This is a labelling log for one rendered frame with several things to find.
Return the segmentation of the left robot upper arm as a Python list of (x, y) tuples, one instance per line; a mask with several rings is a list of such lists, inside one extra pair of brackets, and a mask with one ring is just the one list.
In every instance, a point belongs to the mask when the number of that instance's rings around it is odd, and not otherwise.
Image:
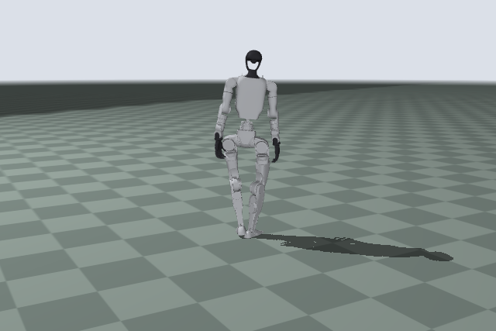
[(222, 96), (222, 113), (229, 114), (231, 112), (230, 102), (233, 96), (233, 88), (236, 87), (238, 78), (228, 78), (225, 83)]

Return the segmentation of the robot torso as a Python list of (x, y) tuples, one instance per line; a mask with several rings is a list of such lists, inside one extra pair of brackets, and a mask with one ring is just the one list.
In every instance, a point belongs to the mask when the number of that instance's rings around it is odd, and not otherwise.
[[(247, 74), (246, 74), (247, 75)], [(239, 118), (246, 121), (241, 122), (240, 129), (236, 132), (236, 146), (254, 148), (256, 131), (253, 130), (251, 119), (258, 119), (264, 108), (264, 99), (267, 90), (266, 79), (247, 78), (242, 75), (238, 77), (236, 84), (235, 107)]]

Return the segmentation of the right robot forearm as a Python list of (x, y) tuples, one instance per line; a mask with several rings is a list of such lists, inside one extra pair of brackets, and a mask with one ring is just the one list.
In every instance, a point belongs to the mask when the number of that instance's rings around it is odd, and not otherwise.
[(276, 111), (277, 118), (270, 120), (270, 134), (272, 136), (271, 141), (273, 142), (273, 138), (277, 138), (277, 141), (280, 141), (279, 137), (279, 115), (278, 110)]

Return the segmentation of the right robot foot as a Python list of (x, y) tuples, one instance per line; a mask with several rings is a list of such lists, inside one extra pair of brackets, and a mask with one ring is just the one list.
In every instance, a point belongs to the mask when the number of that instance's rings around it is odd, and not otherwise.
[(247, 230), (246, 231), (246, 235), (243, 235), (244, 238), (252, 238), (254, 236), (258, 236), (258, 235), (264, 233), (264, 231), (261, 231), (261, 230), (256, 230), (255, 229), (255, 232), (250, 232), (250, 230)]

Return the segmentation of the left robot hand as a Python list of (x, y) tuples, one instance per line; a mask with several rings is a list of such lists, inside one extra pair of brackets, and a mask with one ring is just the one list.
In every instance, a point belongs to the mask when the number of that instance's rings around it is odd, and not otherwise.
[[(219, 138), (219, 133), (215, 133), (215, 155), (217, 156), (217, 158), (220, 158), (220, 159), (225, 159), (222, 153), (222, 141), (223, 140), (223, 137), (222, 138)], [(224, 150), (224, 149), (223, 149)], [(226, 150), (224, 150), (226, 151)]]

